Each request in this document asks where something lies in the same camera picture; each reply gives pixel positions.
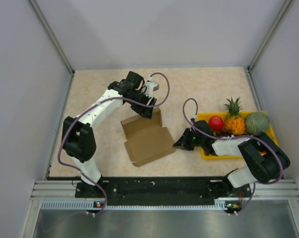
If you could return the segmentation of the brown cardboard box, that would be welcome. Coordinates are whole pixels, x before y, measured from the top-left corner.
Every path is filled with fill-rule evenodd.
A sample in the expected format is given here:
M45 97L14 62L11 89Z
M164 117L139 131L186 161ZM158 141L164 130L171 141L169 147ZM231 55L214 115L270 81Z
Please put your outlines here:
M121 126L126 137L126 151L135 167L144 166L176 151L169 129L162 124L160 108L154 108L151 119L137 115L121 121Z

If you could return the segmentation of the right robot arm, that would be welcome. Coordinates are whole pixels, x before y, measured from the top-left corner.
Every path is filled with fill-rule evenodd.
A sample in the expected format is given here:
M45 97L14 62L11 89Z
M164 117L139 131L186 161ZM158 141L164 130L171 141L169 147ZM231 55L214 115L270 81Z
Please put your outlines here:
M248 183L271 184L280 180L283 171L291 164L289 157L265 132L255 136L216 137L204 120L186 128L173 147L187 151L200 147L209 155L243 158L246 165L223 179L222 190L228 196L234 196L241 186Z

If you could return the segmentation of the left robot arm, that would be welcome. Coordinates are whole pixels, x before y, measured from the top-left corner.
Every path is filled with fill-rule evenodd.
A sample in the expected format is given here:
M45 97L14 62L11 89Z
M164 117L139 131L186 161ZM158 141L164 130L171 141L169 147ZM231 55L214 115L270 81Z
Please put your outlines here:
M94 130L117 108L129 103L131 109L143 118L152 118L157 99L152 97L159 84L150 77L147 81L139 74L130 71L125 79L114 81L103 95L91 105L91 111L79 119L67 117L63 122L63 149L79 168L81 179L87 183L86 191L91 196L99 196L103 192L103 184L99 181L101 173L94 161L97 150Z

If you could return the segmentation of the red apple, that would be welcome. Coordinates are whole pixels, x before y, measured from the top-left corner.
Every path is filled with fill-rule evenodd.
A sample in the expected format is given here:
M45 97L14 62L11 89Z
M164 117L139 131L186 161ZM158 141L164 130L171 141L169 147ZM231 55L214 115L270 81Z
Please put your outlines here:
M214 131L220 131L224 126L224 121L219 116L212 116L208 120L208 124Z

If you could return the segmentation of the purple grape bunch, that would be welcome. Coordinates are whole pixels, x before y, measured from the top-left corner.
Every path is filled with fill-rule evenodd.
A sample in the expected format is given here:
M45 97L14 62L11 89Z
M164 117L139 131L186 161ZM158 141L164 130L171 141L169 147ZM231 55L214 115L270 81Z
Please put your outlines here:
M234 136L233 131L231 129L222 129L215 133L216 137L231 137Z

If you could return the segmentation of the orange pineapple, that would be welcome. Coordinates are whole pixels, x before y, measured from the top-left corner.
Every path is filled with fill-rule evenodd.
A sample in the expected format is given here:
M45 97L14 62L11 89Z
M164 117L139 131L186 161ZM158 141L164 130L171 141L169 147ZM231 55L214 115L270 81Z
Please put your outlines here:
M246 131L245 119L241 116L241 98L227 99L228 103L224 105L227 114L224 119L224 129L230 130L235 136L240 136Z

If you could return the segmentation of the green melon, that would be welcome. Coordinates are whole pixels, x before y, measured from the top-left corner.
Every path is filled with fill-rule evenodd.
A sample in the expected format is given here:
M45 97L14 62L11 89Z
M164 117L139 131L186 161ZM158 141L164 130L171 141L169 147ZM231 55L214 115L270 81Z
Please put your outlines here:
M270 119L265 112L253 112L245 117L246 131L249 134L257 135L270 128Z

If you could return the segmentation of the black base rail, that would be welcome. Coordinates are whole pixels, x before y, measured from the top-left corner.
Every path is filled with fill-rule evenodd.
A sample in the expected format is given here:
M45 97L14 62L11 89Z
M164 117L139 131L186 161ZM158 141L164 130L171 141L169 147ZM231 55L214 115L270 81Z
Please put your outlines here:
M102 177L79 182L76 198L107 198L109 206L212 205L217 198L249 197L250 186L233 188L221 177Z

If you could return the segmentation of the right aluminium frame post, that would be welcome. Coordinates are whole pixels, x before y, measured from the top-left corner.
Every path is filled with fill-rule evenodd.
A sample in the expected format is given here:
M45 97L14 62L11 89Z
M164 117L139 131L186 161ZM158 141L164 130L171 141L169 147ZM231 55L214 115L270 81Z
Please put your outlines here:
M254 57L252 58L249 66L247 66L245 68L246 72L248 74L251 74L251 72L253 71L255 66L258 64L259 60L261 59L261 57L264 54L266 48L270 44L270 42L273 39L276 31L278 30L278 28L282 24L284 18L288 14L288 12L291 9L294 2L295 2L294 0L285 0L285 1L283 1L281 9L279 10L279 12L278 12L277 16L275 17L274 21L272 22L267 34L265 35L263 41L261 42L259 48L257 49L257 51L256 51Z

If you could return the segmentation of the aluminium frame post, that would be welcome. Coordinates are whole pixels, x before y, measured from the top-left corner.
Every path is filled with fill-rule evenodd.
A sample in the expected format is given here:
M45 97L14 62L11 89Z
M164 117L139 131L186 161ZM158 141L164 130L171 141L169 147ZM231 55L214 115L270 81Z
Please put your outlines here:
M285 0L285 1L283 1L281 9L279 10L279 12L278 12L277 16L275 17L274 21L272 22L267 34L265 35L263 41L261 42L259 48L257 49L257 51L256 51L254 57L252 58L249 66L247 66L245 68L246 72L248 74L251 74L251 72L253 71L255 66L258 64L259 60L261 59L261 57L264 54L266 48L270 44L270 42L273 39L276 31L278 30L278 28L282 24L284 18L288 14L288 12L291 9L294 2L295 2L294 0Z
M43 14L39 4L36 0L27 0L28 4L30 5L31 9L33 10L34 14L36 15L37 19L39 20L40 24L42 25L44 32L47 35L48 40L51 42L55 52L57 53L58 57L60 58L61 62L69 72L71 76L74 75L75 70L71 66L64 50L62 49L57 37L55 36L49 22L47 21L45 15Z

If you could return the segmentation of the left aluminium frame post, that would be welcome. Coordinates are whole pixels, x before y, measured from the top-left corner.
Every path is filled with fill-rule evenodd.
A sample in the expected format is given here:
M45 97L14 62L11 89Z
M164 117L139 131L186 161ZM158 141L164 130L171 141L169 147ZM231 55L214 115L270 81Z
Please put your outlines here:
M31 9L33 10L34 14L36 15L37 19L39 20L40 24L42 25L44 32L47 35L48 40L51 42L55 52L57 53L58 57L60 58L61 62L69 72L71 76L74 75L75 70L71 66L64 50L62 49L57 37L55 36L49 22L47 21L45 15L43 14L39 4L36 0L27 0L28 4L30 5Z

